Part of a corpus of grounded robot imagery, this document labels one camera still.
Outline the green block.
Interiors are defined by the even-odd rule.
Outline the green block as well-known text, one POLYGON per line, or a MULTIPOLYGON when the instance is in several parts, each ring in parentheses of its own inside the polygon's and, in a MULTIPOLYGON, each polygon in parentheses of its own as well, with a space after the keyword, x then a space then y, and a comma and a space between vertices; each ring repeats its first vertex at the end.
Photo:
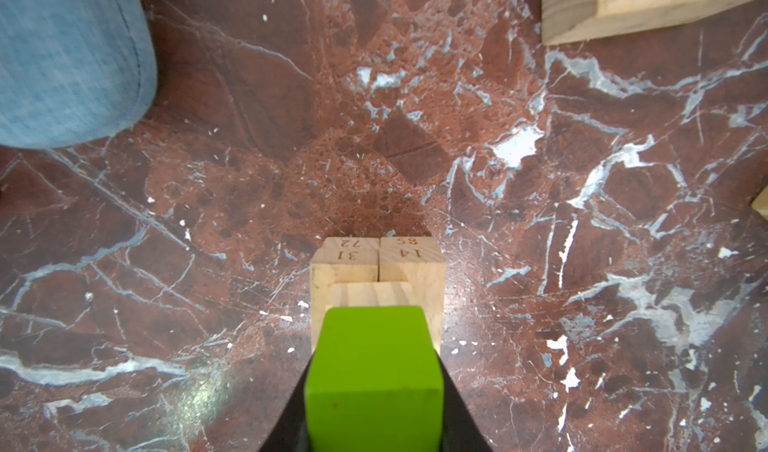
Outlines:
POLYGON ((438 450, 444 380, 423 310, 329 310, 304 399, 314 451, 438 450))

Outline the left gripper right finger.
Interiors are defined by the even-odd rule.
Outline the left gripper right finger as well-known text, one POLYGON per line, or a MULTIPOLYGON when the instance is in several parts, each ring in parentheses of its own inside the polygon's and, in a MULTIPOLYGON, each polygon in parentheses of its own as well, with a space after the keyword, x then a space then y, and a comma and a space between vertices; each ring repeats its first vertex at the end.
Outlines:
POLYGON ((443 412, 439 451, 491 452, 460 392, 440 357, 437 358, 443 381, 443 412))

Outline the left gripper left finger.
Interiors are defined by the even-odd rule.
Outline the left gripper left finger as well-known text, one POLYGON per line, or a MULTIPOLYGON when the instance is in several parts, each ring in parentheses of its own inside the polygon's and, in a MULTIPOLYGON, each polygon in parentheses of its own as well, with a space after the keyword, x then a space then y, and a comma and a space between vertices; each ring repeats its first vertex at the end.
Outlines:
POLYGON ((259 449, 260 452, 310 452, 304 388, 313 356, 304 368, 276 425, 259 449))

